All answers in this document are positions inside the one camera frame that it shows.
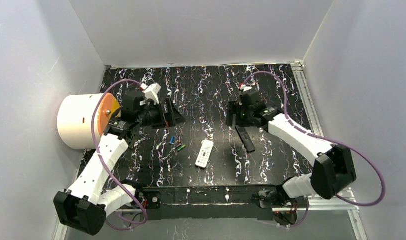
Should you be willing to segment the green battery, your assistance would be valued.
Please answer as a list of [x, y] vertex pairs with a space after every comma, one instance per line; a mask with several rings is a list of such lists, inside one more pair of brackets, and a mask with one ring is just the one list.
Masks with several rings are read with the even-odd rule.
[[177, 152], [180, 152], [182, 149], [184, 149], [186, 147], [186, 145], [185, 144], [183, 144], [183, 145], [181, 145], [181, 146], [179, 146], [177, 149], [176, 149], [176, 151]]

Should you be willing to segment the white remote control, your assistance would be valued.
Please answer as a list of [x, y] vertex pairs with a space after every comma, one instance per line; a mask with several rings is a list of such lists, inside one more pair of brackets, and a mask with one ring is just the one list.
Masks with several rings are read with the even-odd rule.
[[201, 142], [201, 147], [195, 161], [196, 167], [201, 169], [205, 169], [207, 167], [213, 146], [214, 143], [210, 140], [205, 139]]

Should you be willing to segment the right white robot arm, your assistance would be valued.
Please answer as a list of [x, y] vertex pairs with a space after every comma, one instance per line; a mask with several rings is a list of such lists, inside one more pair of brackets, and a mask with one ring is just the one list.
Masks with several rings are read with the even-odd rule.
[[283, 109], [267, 105], [260, 92], [251, 87], [245, 87], [238, 100], [228, 103], [226, 125], [236, 128], [245, 146], [249, 145], [246, 128], [263, 129], [286, 142], [312, 166], [312, 173], [286, 179], [258, 196], [260, 201], [279, 205], [312, 195], [329, 200], [357, 179], [348, 147], [310, 136]]

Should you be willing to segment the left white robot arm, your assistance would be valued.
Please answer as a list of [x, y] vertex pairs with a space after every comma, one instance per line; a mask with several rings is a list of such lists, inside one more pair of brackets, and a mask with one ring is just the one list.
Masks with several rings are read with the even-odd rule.
[[77, 179], [54, 197], [60, 223], [96, 235], [107, 216], [136, 201], [142, 190], [137, 182], [123, 180], [103, 192], [110, 172], [137, 140], [139, 129], [164, 129], [185, 121], [172, 100], [158, 100], [156, 91], [130, 90], [121, 102], [110, 93], [64, 98], [57, 115], [61, 140], [74, 150], [94, 153]]

